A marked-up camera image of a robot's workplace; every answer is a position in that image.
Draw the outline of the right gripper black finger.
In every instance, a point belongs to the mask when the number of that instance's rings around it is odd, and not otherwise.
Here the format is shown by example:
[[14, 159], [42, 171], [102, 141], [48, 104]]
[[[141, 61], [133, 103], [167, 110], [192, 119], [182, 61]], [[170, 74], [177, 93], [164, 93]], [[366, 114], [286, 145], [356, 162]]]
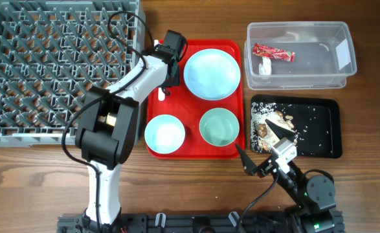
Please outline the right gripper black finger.
[[252, 159], [247, 155], [247, 153], [240, 147], [239, 144], [235, 144], [235, 147], [240, 155], [240, 159], [242, 162], [242, 166], [244, 169], [244, 172], [247, 175], [253, 176], [256, 175], [258, 172], [257, 165], [252, 161]]
[[296, 135], [293, 131], [282, 128], [268, 119], [265, 120], [265, 123], [269, 126], [271, 131], [278, 137], [278, 139], [282, 140], [283, 138], [286, 138], [291, 142], [295, 141]]

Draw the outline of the white plastic fork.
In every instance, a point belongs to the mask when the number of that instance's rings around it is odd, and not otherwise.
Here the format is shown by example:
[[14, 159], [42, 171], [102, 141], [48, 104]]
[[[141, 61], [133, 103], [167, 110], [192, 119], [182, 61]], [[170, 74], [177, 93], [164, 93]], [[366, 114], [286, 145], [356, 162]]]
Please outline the white plastic fork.
[[162, 102], [165, 100], [165, 98], [166, 98], [166, 95], [163, 91], [163, 88], [161, 88], [161, 87], [158, 88], [158, 101]]

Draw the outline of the green bowl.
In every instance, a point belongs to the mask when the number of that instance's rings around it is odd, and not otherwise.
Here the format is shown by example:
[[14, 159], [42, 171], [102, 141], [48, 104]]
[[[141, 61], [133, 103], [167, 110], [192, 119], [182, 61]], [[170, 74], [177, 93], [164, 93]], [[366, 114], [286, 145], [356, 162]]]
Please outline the green bowl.
[[202, 138], [210, 145], [223, 147], [233, 143], [240, 132], [240, 123], [234, 113], [217, 107], [208, 110], [199, 122]]

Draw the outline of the white tissue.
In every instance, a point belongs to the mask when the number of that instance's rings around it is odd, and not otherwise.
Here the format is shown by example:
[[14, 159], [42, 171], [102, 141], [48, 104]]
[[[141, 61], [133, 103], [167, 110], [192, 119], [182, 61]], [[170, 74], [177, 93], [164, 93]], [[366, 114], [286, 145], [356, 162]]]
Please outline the white tissue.
[[259, 75], [271, 75], [271, 59], [268, 57], [262, 58], [262, 63], [259, 64]]

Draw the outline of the red snack wrapper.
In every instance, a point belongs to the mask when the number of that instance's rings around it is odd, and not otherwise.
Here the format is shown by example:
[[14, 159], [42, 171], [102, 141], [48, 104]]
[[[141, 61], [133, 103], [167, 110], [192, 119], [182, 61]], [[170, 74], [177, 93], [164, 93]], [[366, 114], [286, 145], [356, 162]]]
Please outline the red snack wrapper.
[[293, 62], [295, 60], [295, 53], [287, 50], [276, 49], [266, 45], [255, 43], [252, 53], [269, 59], [284, 60]]

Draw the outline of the yellow plastic cup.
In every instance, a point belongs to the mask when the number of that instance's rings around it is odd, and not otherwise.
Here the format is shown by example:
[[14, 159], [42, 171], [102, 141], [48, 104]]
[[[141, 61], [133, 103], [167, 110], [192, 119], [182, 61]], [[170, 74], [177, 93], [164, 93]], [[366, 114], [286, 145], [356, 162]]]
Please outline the yellow plastic cup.
[[98, 120], [110, 126], [114, 126], [117, 121], [117, 114], [108, 113], [106, 116], [99, 116]]

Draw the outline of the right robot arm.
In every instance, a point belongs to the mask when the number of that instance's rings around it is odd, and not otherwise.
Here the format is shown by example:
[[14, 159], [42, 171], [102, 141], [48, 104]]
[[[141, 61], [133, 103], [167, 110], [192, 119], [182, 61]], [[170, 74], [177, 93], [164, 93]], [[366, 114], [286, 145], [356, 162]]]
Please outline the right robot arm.
[[336, 207], [334, 178], [330, 173], [318, 169], [301, 172], [293, 162], [297, 156], [295, 134], [270, 120], [265, 123], [279, 139], [271, 147], [272, 155], [267, 160], [257, 166], [239, 145], [236, 145], [236, 149], [247, 175], [262, 178], [271, 174], [273, 182], [246, 207], [236, 222], [235, 231], [240, 231], [248, 211], [276, 185], [281, 186], [296, 203], [288, 210], [288, 215], [293, 218], [297, 232], [323, 232], [333, 229], [335, 222], [331, 210]]

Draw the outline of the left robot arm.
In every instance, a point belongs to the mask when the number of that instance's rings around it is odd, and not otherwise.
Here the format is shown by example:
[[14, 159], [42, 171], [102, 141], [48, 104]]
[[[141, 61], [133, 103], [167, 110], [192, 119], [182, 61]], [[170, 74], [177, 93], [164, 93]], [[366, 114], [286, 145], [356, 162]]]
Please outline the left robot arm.
[[90, 105], [82, 114], [75, 145], [90, 163], [89, 205], [82, 225], [90, 232], [117, 232], [121, 227], [120, 169], [128, 159], [140, 118], [140, 105], [158, 87], [179, 85], [179, 62], [188, 42], [169, 30], [162, 43], [146, 49], [125, 77], [85, 96]]

